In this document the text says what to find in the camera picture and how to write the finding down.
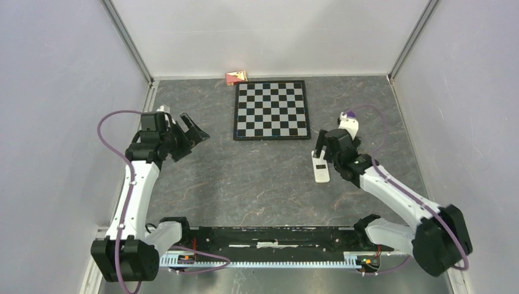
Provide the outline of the red white remote control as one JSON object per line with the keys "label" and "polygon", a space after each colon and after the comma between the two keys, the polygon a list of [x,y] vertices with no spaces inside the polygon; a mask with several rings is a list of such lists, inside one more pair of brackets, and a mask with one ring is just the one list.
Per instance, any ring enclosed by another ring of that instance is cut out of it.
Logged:
{"label": "red white remote control", "polygon": [[317,156],[316,151],[312,151],[312,166],[315,183],[324,184],[330,182],[330,173],[327,160],[324,159],[325,152],[321,151]]}

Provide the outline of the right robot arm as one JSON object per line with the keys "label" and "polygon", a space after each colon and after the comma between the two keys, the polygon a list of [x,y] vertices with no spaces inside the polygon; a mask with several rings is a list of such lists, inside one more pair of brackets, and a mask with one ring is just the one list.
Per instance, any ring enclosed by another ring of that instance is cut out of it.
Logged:
{"label": "right robot arm", "polygon": [[360,154],[359,145],[346,129],[321,130],[312,156],[331,163],[342,179],[375,196],[405,224],[369,215],[356,224],[355,245],[362,250],[375,244],[396,249],[434,277],[451,268],[466,271],[473,248],[460,208],[441,206],[409,189],[372,156]]}

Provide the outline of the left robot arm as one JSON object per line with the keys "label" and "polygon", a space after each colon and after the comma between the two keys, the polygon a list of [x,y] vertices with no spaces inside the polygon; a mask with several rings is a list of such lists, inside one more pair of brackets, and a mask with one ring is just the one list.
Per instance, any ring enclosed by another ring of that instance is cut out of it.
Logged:
{"label": "left robot arm", "polygon": [[188,114],[181,113],[180,118],[187,130],[165,110],[141,113],[141,128],[125,152],[109,147],[126,164],[124,183],[109,229],[91,246],[91,256],[108,282],[152,281],[160,258],[171,246],[182,250],[192,243],[192,233],[181,218],[161,221],[152,233],[146,232],[145,225],[163,162],[183,159],[210,137]]}

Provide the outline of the black white chessboard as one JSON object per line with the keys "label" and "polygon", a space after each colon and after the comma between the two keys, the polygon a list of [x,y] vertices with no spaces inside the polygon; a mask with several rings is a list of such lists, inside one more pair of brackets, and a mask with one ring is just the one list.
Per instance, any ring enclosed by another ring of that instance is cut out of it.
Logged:
{"label": "black white chessboard", "polygon": [[311,139],[305,81],[246,81],[235,90],[234,140]]}

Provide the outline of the red orange small box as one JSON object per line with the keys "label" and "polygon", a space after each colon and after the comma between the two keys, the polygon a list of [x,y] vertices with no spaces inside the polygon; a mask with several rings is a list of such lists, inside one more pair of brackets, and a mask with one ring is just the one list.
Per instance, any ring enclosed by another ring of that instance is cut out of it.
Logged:
{"label": "red orange small box", "polygon": [[248,81],[247,72],[245,70],[228,72],[225,74],[225,81],[227,86],[234,86],[237,83]]}

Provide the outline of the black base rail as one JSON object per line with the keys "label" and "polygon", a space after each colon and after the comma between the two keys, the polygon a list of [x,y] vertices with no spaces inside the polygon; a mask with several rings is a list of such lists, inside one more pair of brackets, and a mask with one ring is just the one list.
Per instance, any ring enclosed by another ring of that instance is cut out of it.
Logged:
{"label": "black base rail", "polygon": [[338,261],[344,252],[392,251],[363,239],[353,227],[192,227],[178,245],[231,261]]}

